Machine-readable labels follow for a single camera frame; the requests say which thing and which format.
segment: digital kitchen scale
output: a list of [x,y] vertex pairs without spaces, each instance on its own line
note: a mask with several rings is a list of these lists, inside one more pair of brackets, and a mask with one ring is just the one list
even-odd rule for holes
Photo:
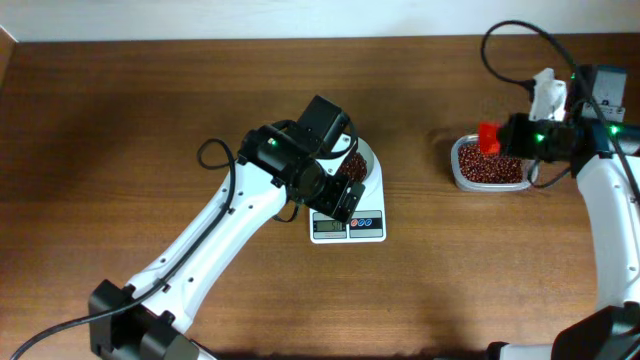
[[[343,134],[333,147],[333,152],[346,149],[351,137]],[[309,231],[316,244],[381,242],[387,238],[384,213],[382,168],[378,158],[364,140],[358,139],[358,150],[367,161],[367,176],[362,184],[365,191],[348,224],[342,224],[324,214],[310,209]],[[324,170],[333,175],[347,155],[334,160],[318,160]]]

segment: wooden table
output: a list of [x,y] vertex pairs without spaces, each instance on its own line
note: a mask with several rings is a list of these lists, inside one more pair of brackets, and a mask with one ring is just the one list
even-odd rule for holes
[[[629,70],[627,119],[640,120],[640,35],[561,40],[583,63]],[[0,358],[84,315],[104,278],[125,284],[173,242],[226,173],[197,165],[205,139],[237,149],[249,129],[297,119],[315,94],[342,106],[380,159],[387,240],[314,245],[306,211],[269,222],[188,335],[215,351],[308,355],[553,341],[594,307],[589,219],[570,179],[516,194],[455,187],[453,141],[529,110],[523,90],[484,70],[479,43],[19,44],[0,98]],[[570,75],[532,36],[496,38],[490,57],[517,78],[547,66]],[[25,358],[91,358],[88,328]]]

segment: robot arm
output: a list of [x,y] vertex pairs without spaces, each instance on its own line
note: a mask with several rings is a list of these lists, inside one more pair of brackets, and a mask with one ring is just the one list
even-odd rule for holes
[[[598,104],[613,109],[608,115],[616,114],[624,90],[624,81],[616,79],[623,72],[590,66],[579,71],[592,75],[587,77]],[[574,91],[573,107],[584,97]],[[598,276],[596,313],[561,332],[553,345],[502,344],[492,360],[632,359],[640,351],[638,199],[610,141],[615,136],[631,174],[638,178],[640,158],[634,155],[640,148],[640,128],[603,123],[586,105],[564,122],[530,121],[526,114],[515,114],[494,135],[504,155],[570,164],[591,221]]]
[[[167,282],[163,290],[143,302],[154,314],[169,311],[175,317],[172,326],[184,333],[193,323],[200,304],[222,271],[247,240],[287,201],[284,187],[271,183],[272,176],[252,163],[236,165],[236,189],[231,210],[196,252]],[[229,175],[202,212],[178,239],[127,285],[135,287],[137,298],[149,290],[156,279],[180,259],[187,248],[202,233],[207,224],[222,210],[229,191]]]
[[[347,126],[351,128],[350,145],[333,152]],[[349,221],[364,186],[346,175],[327,174],[317,159],[348,158],[356,150],[357,134],[349,117],[318,96],[297,122],[281,121],[250,131],[238,160],[231,164],[232,171],[178,239],[123,289],[105,280],[93,292],[91,314],[145,299],[120,315],[90,323],[94,354],[106,360],[213,359],[183,333],[214,282],[246,241],[288,200],[337,221]],[[161,290],[143,297],[158,287],[158,281]]]

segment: transparent container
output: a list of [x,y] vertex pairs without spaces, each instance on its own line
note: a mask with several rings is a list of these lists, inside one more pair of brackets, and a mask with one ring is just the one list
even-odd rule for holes
[[[525,190],[531,186],[527,180],[527,174],[529,169],[534,166],[533,160],[522,161],[522,182],[514,184],[484,184],[469,181],[462,175],[460,171],[460,162],[458,161],[458,149],[464,145],[478,143],[478,135],[467,135],[461,137],[451,149],[451,168],[453,170],[453,176],[456,180],[456,185],[462,191],[484,191],[484,192],[505,192],[505,191],[520,191]],[[538,178],[538,169],[534,169],[532,174],[532,180],[535,182]]]

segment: beans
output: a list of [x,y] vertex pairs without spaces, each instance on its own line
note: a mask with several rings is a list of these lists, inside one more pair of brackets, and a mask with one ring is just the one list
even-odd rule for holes
[[484,155],[478,144],[464,145],[458,149],[458,161],[462,175],[469,181],[483,184],[515,184],[522,182],[522,160]]
[[367,177],[367,160],[360,153],[355,153],[351,160],[340,165],[338,174],[345,174],[354,182],[362,182]]

